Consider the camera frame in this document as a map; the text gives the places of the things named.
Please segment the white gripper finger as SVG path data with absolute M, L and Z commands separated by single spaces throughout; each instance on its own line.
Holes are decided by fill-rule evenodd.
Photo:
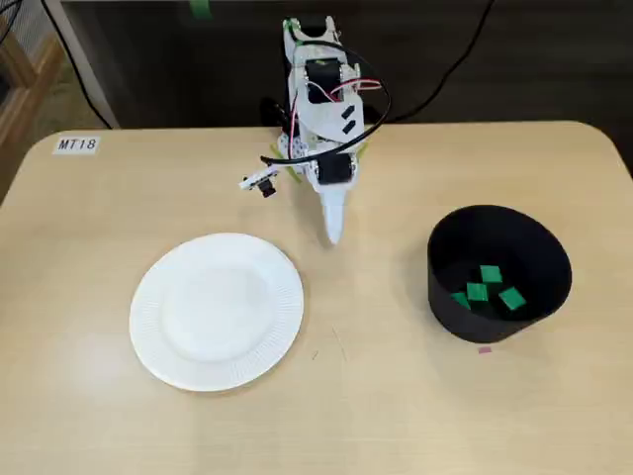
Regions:
M 346 189 L 334 189 L 319 194 L 325 231 L 331 244 L 339 243 L 344 227 Z

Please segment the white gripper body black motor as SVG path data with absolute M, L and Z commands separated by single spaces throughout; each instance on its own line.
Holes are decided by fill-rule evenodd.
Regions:
M 319 194 L 349 190 L 357 182 L 357 172 L 355 153 L 329 154 L 310 163 L 309 181 Z

